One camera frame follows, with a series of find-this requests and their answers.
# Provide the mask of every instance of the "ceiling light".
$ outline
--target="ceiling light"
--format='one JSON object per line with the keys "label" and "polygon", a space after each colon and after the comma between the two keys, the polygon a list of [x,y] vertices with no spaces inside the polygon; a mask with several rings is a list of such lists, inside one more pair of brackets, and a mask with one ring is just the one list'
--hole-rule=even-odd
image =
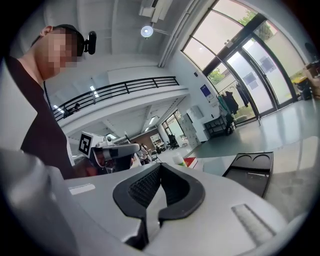
{"label": "ceiling light", "polygon": [[144,38],[151,37],[153,33],[154,33],[154,29],[151,26],[144,26],[141,29],[141,36],[143,36]]}
{"label": "ceiling light", "polygon": [[112,140],[114,140],[114,139],[116,138],[116,137],[113,136],[111,133],[107,134],[106,136],[107,136],[107,137],[110,137]]}
{"label": "ceiling light", "polygon": [[149,122],[149,125],[152,124],[152,122],[155,120],[155,118],[156,118],[155,116],[151,118],[151,120],[150,120],[150,122]]}

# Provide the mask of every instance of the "trash bin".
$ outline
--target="trash bin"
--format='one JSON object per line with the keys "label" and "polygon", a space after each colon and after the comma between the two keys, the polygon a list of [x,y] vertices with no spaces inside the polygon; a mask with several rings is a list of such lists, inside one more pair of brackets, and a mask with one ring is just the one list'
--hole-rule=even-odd
{"label": "trash bin", "polygon": [[294,83],[296,84],[296,87],[298,88],[301,98],[304,101],[312,98],[310,83],[307,77],[301,77],[301,78],[295,79]]}

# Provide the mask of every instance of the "tree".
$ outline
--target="tree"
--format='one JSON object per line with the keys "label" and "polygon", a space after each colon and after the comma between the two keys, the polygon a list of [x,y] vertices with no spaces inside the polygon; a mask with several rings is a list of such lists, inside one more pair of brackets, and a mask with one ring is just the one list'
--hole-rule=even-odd
{"label": "tree", "polygon": [[225,78],[225,75],[220,73],[219,68],[216,68],[209,74],[208,78],[214,85],[217,85],[220,81],[222,81]]}
{"label": "tree", "polygon": [[[238,20],[238,22],[240,22],[244,26],[247,25],[249,21],[251,21],[254,18],[254,16],[256,16],[256,14],[250,10],[246,10],[245,12],[246,16]],[[270,26],[266,22],[260,25],[255,31],[255,33],[264,42],[274,35],[270,29]]]}

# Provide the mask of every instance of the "black metal railing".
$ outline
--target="black metal railing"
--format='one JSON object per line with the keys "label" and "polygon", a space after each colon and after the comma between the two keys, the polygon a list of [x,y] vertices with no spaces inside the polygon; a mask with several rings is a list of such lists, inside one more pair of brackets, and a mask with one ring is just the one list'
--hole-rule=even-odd
{"label": "black metal railing", "polygon": [[95,91],[88,91],[77,97],[74,97],[67,102],[60,105],[57,109],[53,110],[54,117],[57,121],[64,119],[72,115],[76,104],[80,106],[76,111],[80,111],[88,106],[102,102],[104,100],[130,94],[137,91],[142,91],[152,88],[161,88],[166,86],[178,86],[178,82],[175,76],[161,76],[161,77],[150,77],[143,79],[130,80],[125,82],[118,82],[110,84],[100,88],[96,88]]}

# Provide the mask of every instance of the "black tray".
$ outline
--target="black tray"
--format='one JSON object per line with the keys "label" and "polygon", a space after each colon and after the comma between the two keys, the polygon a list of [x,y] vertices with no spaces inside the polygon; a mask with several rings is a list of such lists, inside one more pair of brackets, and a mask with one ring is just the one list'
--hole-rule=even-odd
{"label": "black tray", "polygon": [[274,166],[274,153],[239,153],[223,177],[238,182],[248,190],[264,197]]}

